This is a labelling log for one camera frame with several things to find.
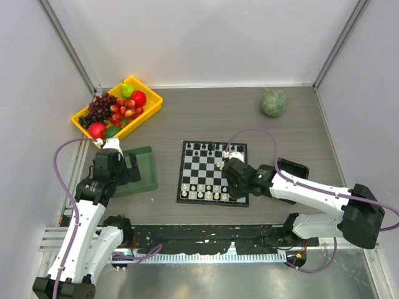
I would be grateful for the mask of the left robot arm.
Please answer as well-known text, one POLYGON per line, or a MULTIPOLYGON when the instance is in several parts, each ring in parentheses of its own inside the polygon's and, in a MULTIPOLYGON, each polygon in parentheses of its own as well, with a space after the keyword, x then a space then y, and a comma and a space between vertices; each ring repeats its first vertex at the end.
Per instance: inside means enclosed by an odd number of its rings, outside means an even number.
POLYGON ((130 219, 121 215, 108 217, 98 239, 93 239, 117 186, 131 178, 132 171, 119 149, 97 152, 92 175, 77 185, 74 211, 57 258, 47 275, 34 281, 32 290, 38 298, 95 296, 95 284, 113 251, 133 242, 130 219))

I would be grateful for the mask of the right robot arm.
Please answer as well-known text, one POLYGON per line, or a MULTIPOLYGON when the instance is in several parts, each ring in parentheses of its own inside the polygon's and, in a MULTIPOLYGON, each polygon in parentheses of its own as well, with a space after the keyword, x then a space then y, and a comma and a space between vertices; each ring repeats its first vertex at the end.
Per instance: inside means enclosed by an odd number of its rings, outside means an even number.
POLYGON ((332 187, 298 178, 277 167, 261 165, 257 169, 229 158, 223 163, 229 194, 240 198, 252 194, 282 201, 297 202, 320 210, 320 214, 291 213, 283 224, 281 238, 297 245, 311 238, 344 238, 363 248, 374 249, 385 211, 363 185, 352 189, 332 187))

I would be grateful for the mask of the black white chessboard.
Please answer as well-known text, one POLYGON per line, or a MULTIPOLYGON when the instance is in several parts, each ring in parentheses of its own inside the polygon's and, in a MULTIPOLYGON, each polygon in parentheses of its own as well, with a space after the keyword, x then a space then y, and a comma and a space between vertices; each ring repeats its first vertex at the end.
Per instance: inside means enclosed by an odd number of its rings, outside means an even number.
POLYGON ((177 203, 249 206, 249 196, 234 199, 230 195, 227 179, 222 173, 226 148, 248 160, 246 143, 183 141, 177 203))

